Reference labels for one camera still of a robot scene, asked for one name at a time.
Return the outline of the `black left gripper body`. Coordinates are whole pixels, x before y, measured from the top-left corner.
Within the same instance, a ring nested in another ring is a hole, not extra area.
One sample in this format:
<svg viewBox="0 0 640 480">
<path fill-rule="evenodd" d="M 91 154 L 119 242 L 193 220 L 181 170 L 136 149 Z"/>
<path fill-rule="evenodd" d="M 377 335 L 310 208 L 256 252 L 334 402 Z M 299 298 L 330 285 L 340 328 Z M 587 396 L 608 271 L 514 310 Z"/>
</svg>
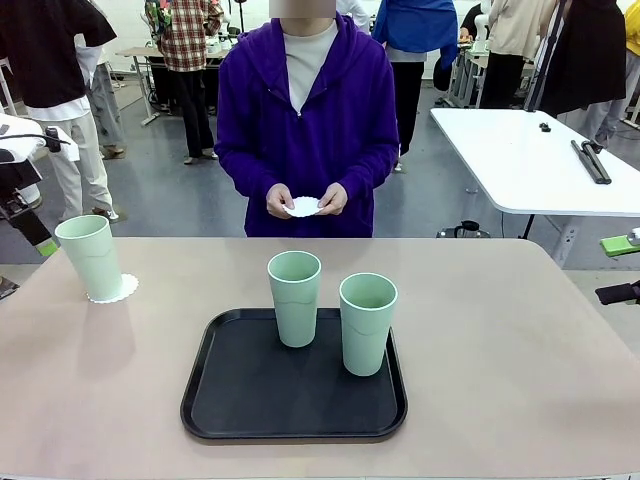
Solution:
<svg viewBox="0 0 640 480">
<path fill-rule="evenodd" d="M 2 192 L 21 190 L 42 180 L 42 176 L 28 158 L 20 160 L 11 151 L 2 149 L 0 162 Z"/>
</svg>

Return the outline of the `person's right hand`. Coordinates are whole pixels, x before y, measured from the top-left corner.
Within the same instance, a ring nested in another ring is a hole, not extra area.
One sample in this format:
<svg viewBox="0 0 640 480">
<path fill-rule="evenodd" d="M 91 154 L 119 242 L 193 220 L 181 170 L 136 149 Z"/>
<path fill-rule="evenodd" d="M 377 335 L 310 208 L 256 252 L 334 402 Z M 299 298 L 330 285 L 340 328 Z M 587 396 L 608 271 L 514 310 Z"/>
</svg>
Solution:
<svg viewBox="0 0 640 480">
<path fill-rule="evenodd" d="M 278 183 L 273 185 L 266 196 L 267 211 L 270 215 L 279 219 L 289 219 L 290 210 L 295 208 L 288 187 Z"/>
</svg>

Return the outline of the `person's left hand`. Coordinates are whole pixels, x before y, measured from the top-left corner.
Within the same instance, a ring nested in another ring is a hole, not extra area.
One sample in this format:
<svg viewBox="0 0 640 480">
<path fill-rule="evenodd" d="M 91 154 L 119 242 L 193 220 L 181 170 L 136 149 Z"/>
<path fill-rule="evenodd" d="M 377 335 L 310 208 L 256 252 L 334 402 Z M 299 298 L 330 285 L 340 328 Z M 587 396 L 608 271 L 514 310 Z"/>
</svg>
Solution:
<svg viewBox="0 0 640 480">
<path fill-rule="evenodd" d="M 340 183 L 331 184 L 319 200 L 318 215 L 340 215 L 348 202 L 348 194 Z"/>
</svg>

